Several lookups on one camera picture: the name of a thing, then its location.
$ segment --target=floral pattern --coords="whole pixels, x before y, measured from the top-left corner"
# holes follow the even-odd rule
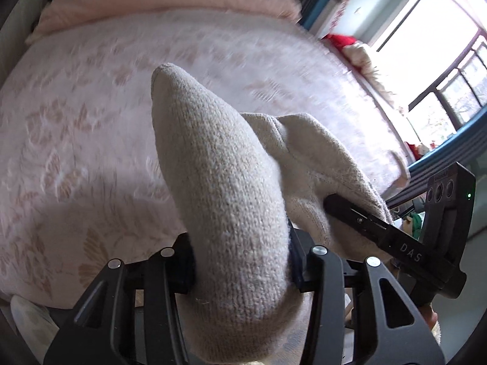
[[[188,71],[242,112],[307,112],[378,191],[402,144],[349,70],[288,21],[210,10],[113,18],[35,43],[0,90],[0,291],[72,307],[106,262],[185,231],[159,169],[150,76]]]

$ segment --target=screw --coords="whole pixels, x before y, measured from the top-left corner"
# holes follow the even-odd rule
[[[108,267],[110,269],[116,269],[119,268],[120,265],[122,264],[122,261],[120,259],[112,259],[110,262],[108,262]]]
[[[380,265],[380,259],[376,258],[375,256],[370,256],[368,257],[365,262],[367,262],[368,265],[372,266],[373,268],[376,268],[377,266]]]
[[[172,247],[165,247],[161,250],[161,255],[164,258],[170,258],[174,255],[174,249]]]
[[[326,253],[328,252],[326,247],[323,246],[314,246],[311,251],[313,251],[313,254],[316,255],[326,255]]]

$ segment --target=red cloth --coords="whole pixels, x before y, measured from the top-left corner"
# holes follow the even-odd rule
[[[357,42],[357,39],[351,35],[327,34],[323,38],[330,40],[333,46],[339,50],[342,50],[342,48],[347,45],[352,45]]]
[[[407,141],[406,141],[406,144],[408,145],[409,149],[411,150],[413,156],[415,157],[415,159],[418,161],[421,159],[421,155],[418,153],[418,147],[417,145],[414,145],[414,144],[409,144]]]

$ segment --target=black bracket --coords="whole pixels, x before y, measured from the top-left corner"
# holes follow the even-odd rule
[[[314,292],[301,365],[342,363],[346,287],[354,292],[352,364],[445,364],[419,310],[378,258],[342,259],[289,226],[294,282]]]
[[[148,364],[188,365],[175,294],[194,283],[188,234],[147,261],[112,259],[96,276],[56,334],[44,365],[136,365],[135,290],[144,290]]]
[[[459,264],[467,243],[475,176],[459,163],[428,181],[425,221],[418,240],[340,195],[328,196],[325,211],[354,228],[400,263],[399,281],[417,306],[436,294],[457,298],[467,280]]]

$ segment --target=white cloth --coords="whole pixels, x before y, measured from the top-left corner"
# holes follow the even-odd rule
[[[20,335],[39,363],[42,363],[59,327],[52,320],[47,308],[20,296],[12,297],[10,309]]]
[[[195,287],[178,304],[203,360],[268,358],[307,324],[309,296],[289,275],[286,214],[340,256],[390,258],[325,215],[323,199],[340,193],[391,222],[346,149],[311,116],[243,119],[172,64],[152,75],[152,101],[161,171],[196,260]]]

